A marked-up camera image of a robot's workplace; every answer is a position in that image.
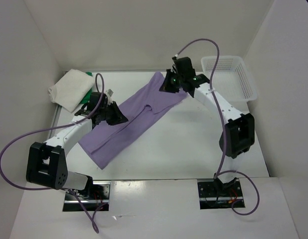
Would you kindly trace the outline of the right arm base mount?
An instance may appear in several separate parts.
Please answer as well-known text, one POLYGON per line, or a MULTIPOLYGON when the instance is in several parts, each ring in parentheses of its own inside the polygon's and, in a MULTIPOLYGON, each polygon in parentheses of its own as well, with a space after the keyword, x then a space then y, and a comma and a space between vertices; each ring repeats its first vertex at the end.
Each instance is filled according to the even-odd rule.
POLYGON ((199 204, 201 210, 244 208, 244 198, 238 179, 226 186, 222 191, 216 189, 213 179, 197 181, 199 204))

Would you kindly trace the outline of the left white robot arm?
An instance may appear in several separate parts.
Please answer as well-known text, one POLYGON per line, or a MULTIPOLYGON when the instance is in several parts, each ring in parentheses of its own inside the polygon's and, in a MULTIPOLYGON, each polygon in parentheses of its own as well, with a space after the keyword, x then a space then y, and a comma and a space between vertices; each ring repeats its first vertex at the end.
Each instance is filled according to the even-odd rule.
POLYGON ((66 127, 45 142, 35 142, 31 145, 26 170, 27 182, 55 190, 70 189, 76 191, 83 199, 93 196, 93 178, 69 171, 66 156, 79 140, 100 122, 118 125, 126 123, 128 119, 116 102, 100 104, 89 117, 88 114, 91 112, 91 107, 85 104, 75 113, 70 127, 66 127))

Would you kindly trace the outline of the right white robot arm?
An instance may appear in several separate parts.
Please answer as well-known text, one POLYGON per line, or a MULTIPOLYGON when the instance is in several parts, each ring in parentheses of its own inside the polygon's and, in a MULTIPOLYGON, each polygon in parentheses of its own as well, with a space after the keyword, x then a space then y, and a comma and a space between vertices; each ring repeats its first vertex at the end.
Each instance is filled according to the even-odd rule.
POLYGON ((178 93, 180 90, 191 95, 221 120, 222 133, 219 147, 222 158, 213 179, 213 190, 218 196, 226 195, 234 186, 242 155, 249 151, 255 142, 255 120, 232 106, 215 88, 204 74, 195 72, 188 76, 167 69, 160 91, 178 93))

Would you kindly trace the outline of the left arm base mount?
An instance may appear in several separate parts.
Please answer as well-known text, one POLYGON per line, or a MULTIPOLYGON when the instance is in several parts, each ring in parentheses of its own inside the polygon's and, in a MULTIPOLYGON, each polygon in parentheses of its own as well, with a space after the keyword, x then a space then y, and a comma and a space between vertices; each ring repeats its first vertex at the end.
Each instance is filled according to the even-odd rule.
MULTIPOLYGON (((93 181, 93 185, 89 190, 73 190, 73 192, 88 212, 95 211, 98 207, 100 207, 99 211, 108 211, 110 189, 110 181, 93 181)), ((62 211, 81 212, 83 209, 76 197, 66 191, 62 211)))

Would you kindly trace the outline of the purple t shirt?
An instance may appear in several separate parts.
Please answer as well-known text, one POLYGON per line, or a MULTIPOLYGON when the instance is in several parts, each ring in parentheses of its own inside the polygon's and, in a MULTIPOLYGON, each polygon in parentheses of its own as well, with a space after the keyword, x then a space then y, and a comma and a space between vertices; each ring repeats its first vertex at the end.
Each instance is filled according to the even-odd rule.
POLYGON ((159 89, 163 82, 163 74, 154 73, 145 86, 119 105, 128 119, 126 123, 111 126, 103 121, 79 140, 81 148, 99 168, 104 169, 122 150, 188 96, 183 90, 174 94, 161 92, 159 89))

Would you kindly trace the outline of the white t shirt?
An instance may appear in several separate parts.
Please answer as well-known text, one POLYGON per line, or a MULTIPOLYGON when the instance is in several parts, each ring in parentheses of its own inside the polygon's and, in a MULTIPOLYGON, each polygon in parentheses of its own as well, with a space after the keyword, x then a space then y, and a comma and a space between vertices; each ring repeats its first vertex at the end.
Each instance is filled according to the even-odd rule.
POLYGON ((92 76, 71 69, 55 85, 48 88, 48 94, 52 103, 72 113, 93 85, 92 76))

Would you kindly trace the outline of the green t shirt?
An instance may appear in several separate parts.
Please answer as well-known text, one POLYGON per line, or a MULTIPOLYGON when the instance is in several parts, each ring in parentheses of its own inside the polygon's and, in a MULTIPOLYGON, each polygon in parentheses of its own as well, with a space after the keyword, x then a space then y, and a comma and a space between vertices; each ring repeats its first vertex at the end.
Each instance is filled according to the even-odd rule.
POLYGON ((85 93, 84 96, 82 97, 81 101, 79 104, 85 104, 89 101, 90 95, 92 92, 93 88, 93 78, 92 78, 92 73, 91 72, 85 72, 85 76, 82 78, 81 81, 81 86, 82 88, 82 93, 85 93))

